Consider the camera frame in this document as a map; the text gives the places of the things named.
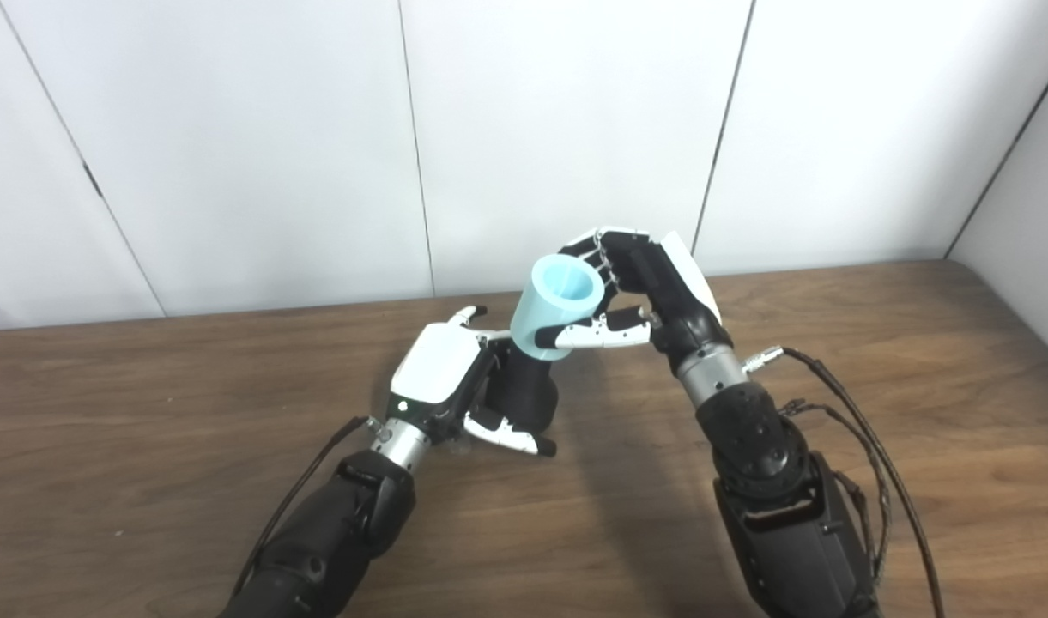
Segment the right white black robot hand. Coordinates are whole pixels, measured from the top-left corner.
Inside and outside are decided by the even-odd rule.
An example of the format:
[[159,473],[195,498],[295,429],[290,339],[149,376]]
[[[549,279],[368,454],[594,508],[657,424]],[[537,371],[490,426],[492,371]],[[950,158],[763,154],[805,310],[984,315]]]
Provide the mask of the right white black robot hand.
[[676,371],[687,356],[711,347],[734,348],[711,287],[676,231],[596,227],[561,253],[586,262],[601,277],[603,294],[589,316],[536,330],[540,349],[625,348],[652,344]]

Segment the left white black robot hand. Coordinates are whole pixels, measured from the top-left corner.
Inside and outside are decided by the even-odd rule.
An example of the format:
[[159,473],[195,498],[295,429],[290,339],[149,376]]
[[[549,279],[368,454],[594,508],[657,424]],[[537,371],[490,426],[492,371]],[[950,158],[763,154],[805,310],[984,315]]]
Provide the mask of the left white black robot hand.
[[485,313],[465,306],[421,330],[391,376],[376,453],[413,470],[430,447],[471,437],[554,457],[556,443],[544,437],[558,404],[551,361],[521,351],[508,331],[471,329]]

